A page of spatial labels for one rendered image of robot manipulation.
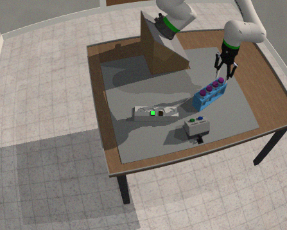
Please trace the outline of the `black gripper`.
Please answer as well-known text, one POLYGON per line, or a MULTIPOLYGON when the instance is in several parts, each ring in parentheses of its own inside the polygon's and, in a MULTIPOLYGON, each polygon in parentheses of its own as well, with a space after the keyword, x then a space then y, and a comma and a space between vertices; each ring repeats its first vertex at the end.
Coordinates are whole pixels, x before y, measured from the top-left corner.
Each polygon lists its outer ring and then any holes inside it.
POLYGON ((238 64, 236 64, 234 62, 234 59, 235 59, 235 57, 230 57, 230 56, 226 55, 223 51, 222 51, 221 54, 219 54, 218 52, 216 54, 216 61, 215 61, 215 65, 214 65, 214 67, 217 69, 217 71, 216 71, 216 78, 218 78, 218 75, 220 73, 220 68, 223 65, 223 63, 227 65, 227 76, 226 76, 224 84, 227 83, 227 80, 229 79, 229 77, 232 78, 236 68, 238 67, 238 64), (218 66, 220 57, 221 57, 222 61, 221 61, 220 65, 218 66), (232 72, 230 73, 230 66, 232 64, 233 64, 233 69, 232 69, 232 72))

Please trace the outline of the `grey flat mat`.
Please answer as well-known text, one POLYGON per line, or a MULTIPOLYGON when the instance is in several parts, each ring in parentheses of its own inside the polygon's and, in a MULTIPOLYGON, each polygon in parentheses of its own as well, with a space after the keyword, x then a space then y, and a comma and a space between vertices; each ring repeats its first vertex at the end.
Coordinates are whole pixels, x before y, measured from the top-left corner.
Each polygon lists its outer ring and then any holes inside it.
POLYGON ((217 47, 184 49, 190 69, 151 75, 144 55, 100 63, 122 164, 179 152, 259 128, 234 75, 223 95, 198 112, 194 94, 216 79, 217 47), (135 121, 135 106, 177 107, 178 121, 135 121), (210 131, 187 138, 184 120, 205 116, 210 131))

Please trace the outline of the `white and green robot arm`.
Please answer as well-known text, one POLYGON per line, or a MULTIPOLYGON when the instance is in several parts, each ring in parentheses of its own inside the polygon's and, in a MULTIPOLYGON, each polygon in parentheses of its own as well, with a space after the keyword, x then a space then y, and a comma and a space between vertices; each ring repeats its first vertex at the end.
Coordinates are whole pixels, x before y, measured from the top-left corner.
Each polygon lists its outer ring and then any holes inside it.
MULTIPOLYGON (((167 39, 172 40, 178 31, 197 18, 196 12, 184 0, 156 0, 160 10, 167 13, 155 18, 155 27, 167 39)), ((266 30, 262 25, 251 0, 234 0, 243 21, 230 20, 224 26, 222 51, 235 57, 241 42, 262 43, 266 39, 266 30)))

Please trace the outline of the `grey button panel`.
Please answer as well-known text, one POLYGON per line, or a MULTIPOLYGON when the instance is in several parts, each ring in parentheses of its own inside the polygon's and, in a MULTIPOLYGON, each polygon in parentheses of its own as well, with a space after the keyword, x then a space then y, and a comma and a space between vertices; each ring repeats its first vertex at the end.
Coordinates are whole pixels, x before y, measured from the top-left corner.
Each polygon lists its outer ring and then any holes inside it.
POLYGON ((203 143, 202 136, 207 135, 210 131, 210 121, 205 116, 199 116, 184 120, 185 132, 188 140, 198 137, 196 139, 198 144, 203 143))

